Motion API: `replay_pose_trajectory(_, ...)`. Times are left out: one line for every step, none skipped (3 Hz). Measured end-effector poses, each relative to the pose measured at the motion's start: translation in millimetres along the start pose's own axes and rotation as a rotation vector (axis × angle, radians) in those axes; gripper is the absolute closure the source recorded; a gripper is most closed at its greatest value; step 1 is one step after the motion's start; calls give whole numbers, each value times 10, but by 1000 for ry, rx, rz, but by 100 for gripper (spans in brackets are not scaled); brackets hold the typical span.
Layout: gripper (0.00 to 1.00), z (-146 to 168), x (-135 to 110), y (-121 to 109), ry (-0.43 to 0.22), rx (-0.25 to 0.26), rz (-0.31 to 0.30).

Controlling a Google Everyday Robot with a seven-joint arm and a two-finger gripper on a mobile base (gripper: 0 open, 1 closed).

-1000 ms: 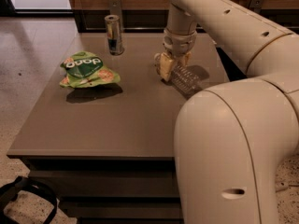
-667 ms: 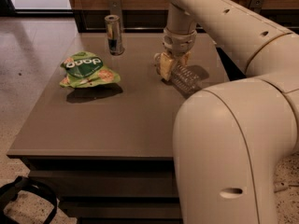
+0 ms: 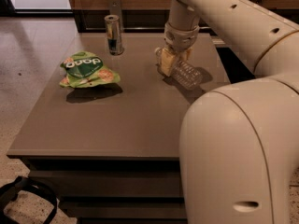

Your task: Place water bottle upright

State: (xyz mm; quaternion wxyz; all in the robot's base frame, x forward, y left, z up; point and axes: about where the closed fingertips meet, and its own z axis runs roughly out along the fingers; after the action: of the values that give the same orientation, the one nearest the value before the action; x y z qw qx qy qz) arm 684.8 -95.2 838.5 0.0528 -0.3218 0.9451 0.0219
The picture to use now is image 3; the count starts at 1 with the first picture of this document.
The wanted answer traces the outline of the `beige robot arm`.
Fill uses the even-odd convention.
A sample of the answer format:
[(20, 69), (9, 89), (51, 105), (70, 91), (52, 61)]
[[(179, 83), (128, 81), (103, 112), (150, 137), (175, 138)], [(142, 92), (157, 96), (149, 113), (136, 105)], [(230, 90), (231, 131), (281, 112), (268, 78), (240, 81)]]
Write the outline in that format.
[(298, 167), (298, 26), (249, 0), (173, 0), (167, 45), (200, 17), (253, 73), (188, 109), (179, 162), (188, 224), (290, 224)]

